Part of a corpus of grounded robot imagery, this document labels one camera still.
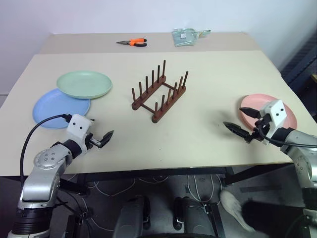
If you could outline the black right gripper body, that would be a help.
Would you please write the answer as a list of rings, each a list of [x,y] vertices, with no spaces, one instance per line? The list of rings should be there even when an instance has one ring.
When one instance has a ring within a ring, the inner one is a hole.
[[[269,123],[271,122],[270,115],[262,117],[260,113],[252,115],[252,118],[256,118],[255,127],[251,134],[246,137],[246,142],[250,143],[252,140],[258,140],[260,142],[265,140],[265,137],[270,129]]]

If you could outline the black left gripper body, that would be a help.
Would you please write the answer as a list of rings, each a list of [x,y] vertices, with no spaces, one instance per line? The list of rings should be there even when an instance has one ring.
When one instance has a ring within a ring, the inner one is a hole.
[[[88,149],[91,149],[93,148],[93,146],[96,146],[98,148],[102,148],[102,143],[98,140],[96,140],[94,137],[93,137],[93,134],[92,133],[89,133],[86,138],[85,138],[85,145]]]

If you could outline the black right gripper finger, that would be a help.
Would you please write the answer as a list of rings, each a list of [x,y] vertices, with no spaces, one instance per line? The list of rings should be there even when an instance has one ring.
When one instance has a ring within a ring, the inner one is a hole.
[[[261,114],[260,111],[253,109],[253,108],[249,108],[249,107],[241,107],[239,108],[239,110],[244,113],[245,115],[252,117],[254,119],[260,119],[261,118]]]
[[[249,133],[246,130],[242,129],[239,125],[236,125],[236,124],[234,124],[232,122],[226,122],[226,121],[224,121],[223,124],[232,133],[242,137],[245,141],[247,141]]]

